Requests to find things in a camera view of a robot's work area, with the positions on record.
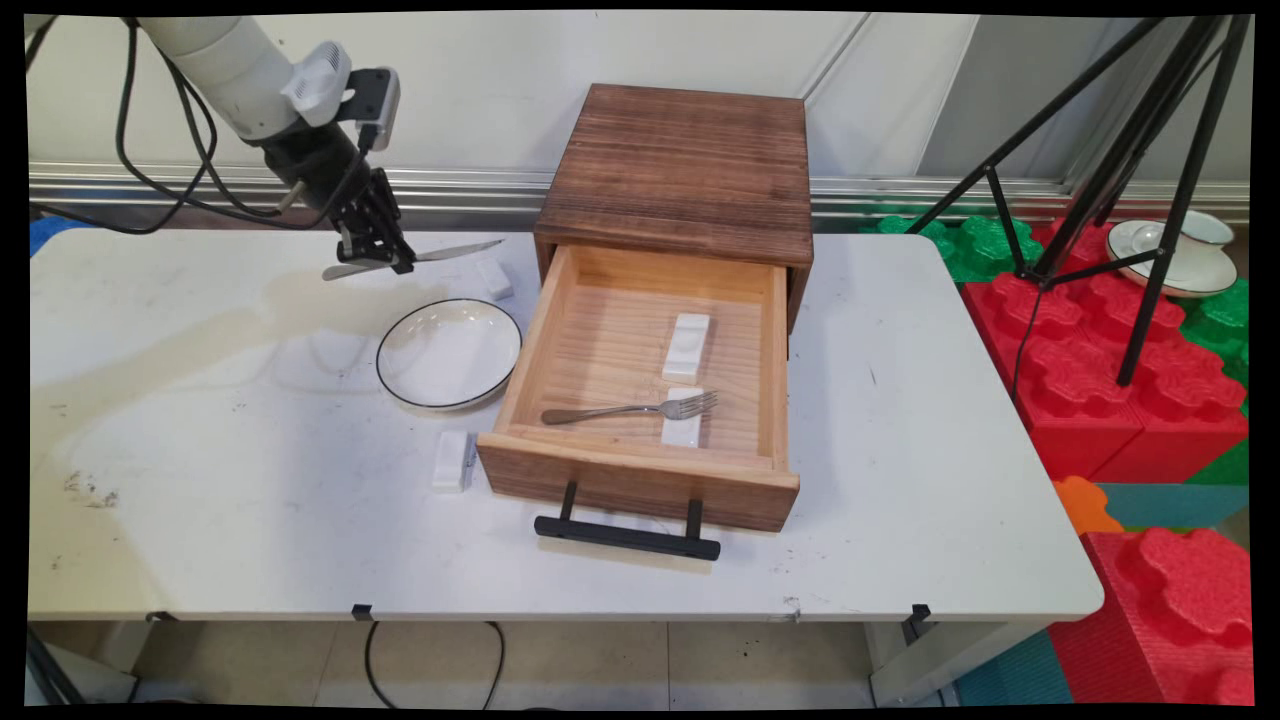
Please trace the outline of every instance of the drawer handle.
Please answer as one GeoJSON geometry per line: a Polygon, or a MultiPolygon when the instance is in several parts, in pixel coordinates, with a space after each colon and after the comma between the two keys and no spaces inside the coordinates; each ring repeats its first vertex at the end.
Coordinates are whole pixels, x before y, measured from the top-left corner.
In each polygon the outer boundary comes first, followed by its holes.
{"type": "Polygon", "coordinates": [[[701,500],[689,501],[689,519],[685,527],[685,537],[680,537],[570,520],[568,516],[573,511],[573,496],[576,495],[577,482],[570,482],[568,487],[564,488],[564,502],[561,505],[561,516],[548,518],[547,515],[539,515],[534,518],[534,532],[547,538],[628,547],[631,550],[696,557],[699,560],[717,560],[719,557],[719,543],[699,537],[703,528],[701,500]]]}

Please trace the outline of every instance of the white table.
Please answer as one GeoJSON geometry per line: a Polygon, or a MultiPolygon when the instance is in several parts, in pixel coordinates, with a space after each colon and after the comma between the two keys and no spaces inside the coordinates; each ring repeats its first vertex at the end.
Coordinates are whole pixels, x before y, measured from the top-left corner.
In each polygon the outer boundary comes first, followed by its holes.
{"type": "MultiPolygon", "coordinates": [[[[534,536],[557,507],[429,489],[433,415],[374,357],[410,310],[479,295],[472,259],[325,283],[329,232],[76,229],[31,260],[28,618],[781,620],[868,625],[879,702],[913,698],[1102,588],[933,246],[817,236],[791,337],[780,534],[705,527],[712,564],[534,536]],[[927,603],[928,634],[896,623],[927,603]]],[[[490,250],[527,329],[520,233],[490,250]]],[[[575,519],[682,524],[577,509],[575,519]]]]}

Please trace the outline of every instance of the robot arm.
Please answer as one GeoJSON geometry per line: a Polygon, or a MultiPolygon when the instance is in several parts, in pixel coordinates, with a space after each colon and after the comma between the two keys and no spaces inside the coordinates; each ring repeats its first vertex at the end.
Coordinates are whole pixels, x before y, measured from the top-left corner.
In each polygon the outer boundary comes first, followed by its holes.
{"type": "MultiPolygon", "coordinates": [[[[51,19],[26,15],[26,33],[51,19]]],[[[337,42],[323,42],[292,64],[247,15],[127,22],[151,37],[241,140],[262,149],[266,165],[292,188],[282,210],[301,197],[328,214],[342,233],[339,263],[412,272],[416,258],[401,232],[387,173],[365,161],[390,141],[399,102],[396,70],[352,70],[337,42]],[[343,100],[348,90],[352,96],[343,100]],[[355,120],[358,147],[338,127],[344,120],[355,120]]]]}

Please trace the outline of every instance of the metal baseboard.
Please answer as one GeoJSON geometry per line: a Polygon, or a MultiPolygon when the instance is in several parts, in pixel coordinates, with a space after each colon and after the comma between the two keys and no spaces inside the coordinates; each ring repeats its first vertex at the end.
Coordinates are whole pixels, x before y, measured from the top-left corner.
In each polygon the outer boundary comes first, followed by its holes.
{"type": "MultiPolygon", "coordinates": [[[[145,224],[155,222],[172,200],[146,187],[123,167],[109,163],[29,161],[29,196],[102,220],[145,224]]],[[[138,165],[156,182],[180,191],[196,165],[138,165]]],[[[223,182],[246,204],[274,208],[287,188],[265,167],[219,169],[223,182]]],[[[529,232],[550,187],[552,172],[404,170],[388,169],[407,231],[529,232]]],[[[919,215],[942,197],[959,178],[812,178],[814,232],[858,232],[888,215],[919,215]]],[[[1014,215],[1032,224],[1060,218],[1070,202],[1070,187],[1053,181],[1002,181],[1014,215]]],[[[1112,213],[1114,218],[1161,218],[1174,197],[1176,182],[1134,182],[1112,213]]],[[[205,181],[196,197],[230,208],[205,181]]],[[[1231,225],[1249,223],[1249,183],[1202,182],[1192,208],[1231,225]]],[[[995,215],[986,183],[966,192],[941,217],[956,223],[970,215],[995,215]]],[[[283,218],[303,222],[307,208],[293,208],[283,218]]],[[[248,223],[198,209],[183,209],[173,220],[182,228],[243,228],[248,223]]]]}

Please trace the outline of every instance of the red foam block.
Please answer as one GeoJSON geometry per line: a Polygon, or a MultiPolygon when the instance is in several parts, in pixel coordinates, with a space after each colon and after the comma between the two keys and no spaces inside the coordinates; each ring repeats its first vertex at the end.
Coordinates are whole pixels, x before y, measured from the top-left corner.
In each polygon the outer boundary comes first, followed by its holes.
{"type": "Polygon", "coordinates": [[[1181,336],[1143,347],[1129,405],[1142,433],[1098,468],[1098,483],[1185,483],[1249,436],[1248,391],[1222,359],[1181,336]]]}
{"type": "MultiPolygon", "coordinates": [[[[1036,287],[1011,274],[966,283],[961,296],[1005,387],[1036,304],[1036,287]]],[[[1055,288],[1041,300],[1023,352],[1015,407],[1051,478],[1089,477],[1142,429],[1116,364],[1080,329],[1083,311],[1055,288]]]]}
{"type": "Polygon", "coordinates": [[[1102,609],[1050,625],[1075,702],[1253,705],[1249,555],[1213,530],[1087,533],[1102,609]]]}
{"type": "MultiPolygon", "coordinates": [[[[1084,311],[1084,332],[1100,347],[1124,357],[1133,333],[1143,288],[1119,273],[1102,273],[1068,284],[1070,296],[1084,311]]],[[[1181,340],[1178,328],[1187,319],[1187,311],[1161,296],[1156,302],[1144,347],[1181,340]]]]}
{"type": "MultiPolygon", "coordinates": [[[[1053,234],[1060,227],[1062,227],[1062,218],[1053,220],[1053,224],[1039,225],[1032,231],[1032,240],[1048,247],[1050,241],[1053,240],[1053,234]]],[[[1093,227],[1093,223],[1085,223],[1084,229],[1080,231],[1080,237],[1075,241],[1075,246],[1071,247],[1071,252],[1062,261],[1059,274],[1074,273],[1110,261],[1111,258],[1107,256],[1107,234],[1112,227],[1114,223],[1106,223],[1100,228],[1093,227]]]]}

